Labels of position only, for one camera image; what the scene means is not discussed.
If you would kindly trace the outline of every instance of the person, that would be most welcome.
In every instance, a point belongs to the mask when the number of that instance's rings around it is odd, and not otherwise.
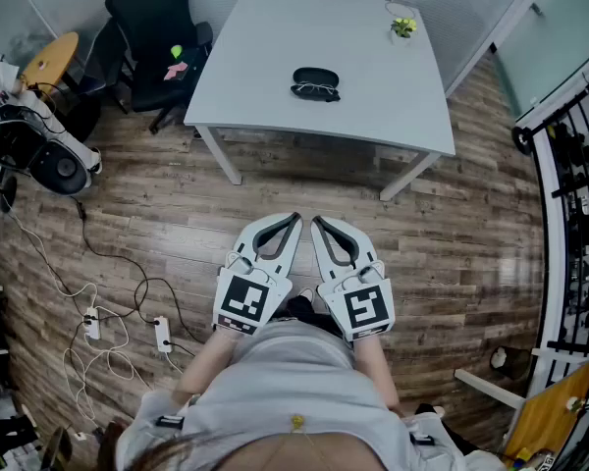
[[[351,348],[313,297],[304,290],[252,337],[217,327],[173,392],[144,395],[115,468],[505,469],[471,445],[464,456],[437,413],[403,417],[379,337]]]
[[[0,107],[6,104],[27,107],[28,113],[25,116],[39,127],[47,139],[55,139],[70,148],[88,171],[99,174],[102,171],[100,151],[88,148],[66,131],[55,117],[54,110],[51,111],[35,94],[42,91],[28,88],[18,77],[18,70],[18,67],[0,61]]]

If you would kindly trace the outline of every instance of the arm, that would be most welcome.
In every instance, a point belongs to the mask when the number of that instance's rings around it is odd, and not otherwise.
[[[355,353],[355,370],[373,381],[389,410],[403,417],[400,410],[400,397],[384,357],[380,339],[374,335],[356,340],[353,343],[353,352]]]
[[[185,404],[193,394],[203,394],[232,358],[242,334],[217,327],[177,382],[172,399]]]

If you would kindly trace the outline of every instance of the white table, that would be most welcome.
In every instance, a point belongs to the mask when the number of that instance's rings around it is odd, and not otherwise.
[[[195,126],[233,184],[241,174],[210,128],[310,132],[418,150],[380,193],[390,200],[441,155],[454,155],[445,92],[430,39],[394,43],[383,0],[239,0],[205,65],[184,122]],[[294,96],[293,72],[340,77],[341,101]]]

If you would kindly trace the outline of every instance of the chair armrest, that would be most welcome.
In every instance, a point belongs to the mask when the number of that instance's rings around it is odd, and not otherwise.
[[[212,26],[209,25],[207,21],[199,23],[196,25],[196,45],[202,47],[203,45],[208,45],[212,43],[214,39],[214,32],[212,31]]]

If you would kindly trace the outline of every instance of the metal rack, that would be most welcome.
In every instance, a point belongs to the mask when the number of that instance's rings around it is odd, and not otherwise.
[[[516,128],[513,132],[513,138],[518,138],[515,144],[521,151],[535,150],[537,166],[534,136],[542,131],[547,132],[557,171],[559,187],[551,193],[551,198],[562,204],[565,246],[561,331],[558,339],[548,341],[547,346],[555,351],[586,357],[589,355],[589,84],[534,130]],[[550,197],[544,195],[543,199],[550,200]],[[545,387],[568,373],[569,364],[563,366],[552,361]],[[581,442],[588,441],[585,436]],[[582,462],[584,456],[580,455],[580,445],[576,447],[576,458]]]

